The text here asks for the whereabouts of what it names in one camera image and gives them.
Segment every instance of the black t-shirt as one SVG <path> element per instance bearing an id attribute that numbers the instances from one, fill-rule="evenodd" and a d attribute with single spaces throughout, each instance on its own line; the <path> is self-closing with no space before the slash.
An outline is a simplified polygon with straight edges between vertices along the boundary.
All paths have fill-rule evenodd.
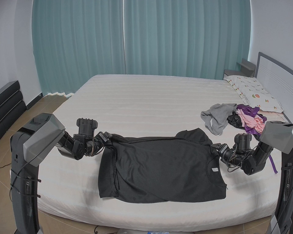
<path id="1" fill-rule="evenodd" d="M 199 128 L 175 137 L 113 134 L 101 159 L 100 197 L 131 203 L 206 202 L 226 197 L 219 156 Z"/>

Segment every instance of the white headboard panel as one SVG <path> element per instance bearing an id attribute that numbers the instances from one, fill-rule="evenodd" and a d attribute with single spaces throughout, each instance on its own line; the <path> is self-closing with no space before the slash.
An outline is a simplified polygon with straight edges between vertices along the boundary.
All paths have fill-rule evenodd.
<path id="1" fill-rule="evenodd" d="M 293 122 L 293 70 L 259 52 L 255 77 L 280 102 L 283 113 Z"/>

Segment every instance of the purple cloth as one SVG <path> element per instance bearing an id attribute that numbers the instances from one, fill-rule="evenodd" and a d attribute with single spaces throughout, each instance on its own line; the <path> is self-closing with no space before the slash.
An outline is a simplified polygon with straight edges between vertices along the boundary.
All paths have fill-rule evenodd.
<path id="1" fill-rule="evenodd" d="M 267 121 L 267 117 L 263 116 L 262 114 L 258 114 L 259 107 L 257 106 L 255 108 L 252 108 L 249 105 L 239 104 L 237 106 L 237 109 L 241 109 L 245 115 L 249 115 L 251 117 L 258 115 L 259 117 L 263 119 L 263 122 Z M 248 127 L 246 123 L 244 123 L 244 129 L 247 133 L 260 135 L 260 133 L 258 133 L 254 128 Z M 270 155 L 269 158 L 270 158 L 274 173 L 277 174 L 278 171 L 276 169 L 272 156 Z"/>

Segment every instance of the curtain fold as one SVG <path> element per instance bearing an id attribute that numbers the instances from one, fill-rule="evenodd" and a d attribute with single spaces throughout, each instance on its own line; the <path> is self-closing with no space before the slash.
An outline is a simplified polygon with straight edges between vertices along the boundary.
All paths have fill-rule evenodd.
<path id="1" fill-rule="evenodd" d="M 249 0 L 124 0 L 128 74 L 223 79 L 248 58 Z"/>
<path id="2" fill-rule="evenodd" d="M 121 0 L 35 0 L 32 37 L 43 94 L 75 93 L 97 74 L 125 74 Z"/>

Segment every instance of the pillowcase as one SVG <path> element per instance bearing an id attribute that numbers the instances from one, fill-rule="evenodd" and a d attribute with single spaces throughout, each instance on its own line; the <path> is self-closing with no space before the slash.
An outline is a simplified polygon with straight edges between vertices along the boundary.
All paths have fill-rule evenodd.
<path id="1" fill-rule="evenodd" d="M 246 105 L 258 106 L 262 111 L 283 112 L 280 103 L 265 90 L 255 77 L 230 75 L 224 80 L 232 85 Z"/>

